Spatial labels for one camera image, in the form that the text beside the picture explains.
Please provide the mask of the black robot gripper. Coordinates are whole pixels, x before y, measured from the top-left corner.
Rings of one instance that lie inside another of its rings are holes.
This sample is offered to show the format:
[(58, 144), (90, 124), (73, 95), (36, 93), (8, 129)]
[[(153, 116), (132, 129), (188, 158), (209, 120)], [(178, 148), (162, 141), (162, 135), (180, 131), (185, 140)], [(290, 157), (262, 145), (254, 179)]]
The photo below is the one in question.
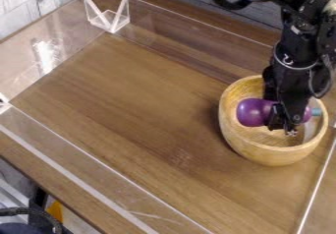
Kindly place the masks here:
[[(262, 72), (264, 98), (278, 101), (285, 107), (304, 108), (312, 97), (321, 98), (333, 84), (333, 64), (328, 55), (313, 60), (297, 61), (284, 49), (276, 47), (270, 66)], [(302, 109), (285, 110), (276, 103), (272, 105), (268, 129), (281, 130), (294, 137), (296, 127), (304, 121)]]

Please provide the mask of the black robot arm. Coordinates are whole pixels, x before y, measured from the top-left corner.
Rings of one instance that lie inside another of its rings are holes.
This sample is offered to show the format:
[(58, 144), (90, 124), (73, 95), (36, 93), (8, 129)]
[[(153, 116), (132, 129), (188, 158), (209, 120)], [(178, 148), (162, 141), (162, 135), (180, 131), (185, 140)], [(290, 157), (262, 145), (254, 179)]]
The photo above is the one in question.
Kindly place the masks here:
[(269, 130), (296, 134), (312, 98), (336, 77), (336, 0), (270, 0), (281, 6), (282, 35), (262, 72), (264, 98), (273, 102)]

